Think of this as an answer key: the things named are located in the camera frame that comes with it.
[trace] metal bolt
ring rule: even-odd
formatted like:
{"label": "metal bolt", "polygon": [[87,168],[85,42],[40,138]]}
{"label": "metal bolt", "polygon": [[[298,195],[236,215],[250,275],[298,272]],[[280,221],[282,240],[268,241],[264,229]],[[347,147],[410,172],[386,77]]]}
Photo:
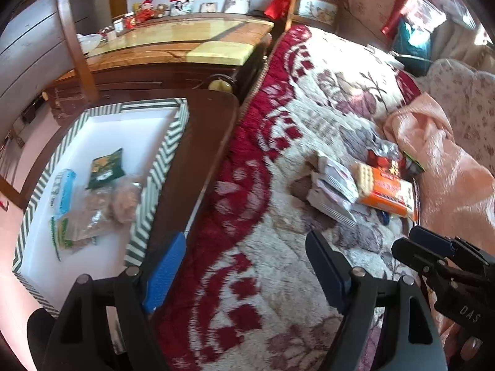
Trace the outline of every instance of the metal bolt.
{"label": "metal bolt", "polygon": [[127,276],[136,276],[138,273],[139,273],[139,268],[138,267],[135,267],[135,266],[132,266],[132,267],[128,267],[126,270],[125,270],[125,273]]}
{"label": "metal bolt", "polygon": [[409,275],[404,275],[402,277],[402,281],[405,283],[405,284],[408,284],[409,286],[412,286],[414,284],[414,277],[412,276],[409,276]]}
{"label": "metal bolt", "polygon": [[353,267],[352,274],[357,277],[363,277],[366,274],[366,270],[363,267]]}
{"label": "metal bolt", "polygon": [[77,277],[76,281],[79,284],[85,284],[89,279],[90,279],[90,276],[88,274],[82,274],[82,275],[79,275]]}

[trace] blue snack package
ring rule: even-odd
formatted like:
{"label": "blue snack package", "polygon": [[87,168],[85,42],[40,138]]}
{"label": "blue snack package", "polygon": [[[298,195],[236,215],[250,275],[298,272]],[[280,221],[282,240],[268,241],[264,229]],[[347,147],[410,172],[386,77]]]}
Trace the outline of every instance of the blue snack package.
{"label": "blue snack package", "polygon": [[50,193],[50,207],[54,212],[55,219],[60,218],[70,210],[70,201],[75,179],[75,172],[68,168],[56,175]]}

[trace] floral blanket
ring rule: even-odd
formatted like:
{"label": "floral blanket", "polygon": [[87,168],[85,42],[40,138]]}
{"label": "floral blanket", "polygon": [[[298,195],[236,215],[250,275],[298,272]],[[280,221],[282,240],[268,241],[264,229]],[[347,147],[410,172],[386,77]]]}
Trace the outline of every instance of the floral blanket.
{"label": "floral blanket", "polygon": [[[311,229],[376,277],[408,271],[390,252],[406,229],[401,219],[384,226],[375,210],[356,205],[358,225],[349,229],[304,200],[316,149],[345,166],[364,161],[403,104],[393,69],[366,48],[305,26],[282,37],[152,320],[172,369],[318,368],[342,317],[306,256]],[[379,334],[377,313],[360,369],[370,367]]]}

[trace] peach fabric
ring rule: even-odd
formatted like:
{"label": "peach fabric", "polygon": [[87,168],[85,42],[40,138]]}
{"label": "peach fabric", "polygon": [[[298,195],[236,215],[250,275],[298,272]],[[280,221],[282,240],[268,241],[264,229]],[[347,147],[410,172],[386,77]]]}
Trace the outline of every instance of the peach fabric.
{"label": "peach fabric", "polygon": [[419,179],[421,225],[495,255],[495,179],[455,144],[441,106],[423,93],[392,113],[384,132],[425,169]]}

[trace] green package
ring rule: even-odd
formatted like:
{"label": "green package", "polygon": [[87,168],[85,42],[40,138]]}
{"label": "green package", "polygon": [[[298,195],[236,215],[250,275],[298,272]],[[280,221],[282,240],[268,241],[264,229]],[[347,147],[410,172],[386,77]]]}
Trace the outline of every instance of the green package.
{"label": "green package", "polygon": [[90,182],[87,189],[100,188],[116,178],[125,176],[122,169],[122,148],[111,155],[96,158],[91,162]]}

